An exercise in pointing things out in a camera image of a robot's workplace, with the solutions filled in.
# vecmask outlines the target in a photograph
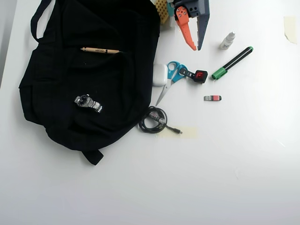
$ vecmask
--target black cable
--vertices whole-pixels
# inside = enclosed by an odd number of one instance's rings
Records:
[[[155,120],[156,122],[158,122],[158,125],[153,128],[147,127],[145,124],[145,120],[148,117],[150,117],[153,120]],[[150,133],[150,134],[157,134],[157,133],[163,131],[165,128],[168,128],[169,130],[171,130],[177,134],[182,134],[182,132],[180,130],[168,126],[167,123],[168,123],[168,117],[167,117],[167,114],[165,113],[165,111],[160,108],[151,106],[151,107],[149,107],[149,109],[146,112],[143,119],[139,122],[139,127],[142,129],[143,132]]]

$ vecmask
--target tape piece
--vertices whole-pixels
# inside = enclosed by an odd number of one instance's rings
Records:
[[[285,36],[289,42],[297,44],[297,30],[296,30],[296,17],[295,16],[285,16]]]
[[[198,139],[198,128],[197,127],[177,127],[175,128],[182,131],[181,135],[174,133],[173,131],[165,128],[162,132],[158,133],[158,138],[176,138],[176,139]]]

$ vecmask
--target small white bottle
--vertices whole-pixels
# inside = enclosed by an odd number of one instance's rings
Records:
[[[233,44],[234,39],[235,39],[235,32],[231,32],[221,43],[220,49],[227,50]]]

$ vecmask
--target bottle cap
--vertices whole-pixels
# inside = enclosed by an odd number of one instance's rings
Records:
[[[230,34],[228,34],[227,36],[228,41],[233,41],[234,39],[235,39],[235,32],[231,32]]]

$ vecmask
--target wall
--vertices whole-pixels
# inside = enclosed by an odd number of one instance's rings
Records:
[[[17,0],[0,0],[0,85],[13,26]]]

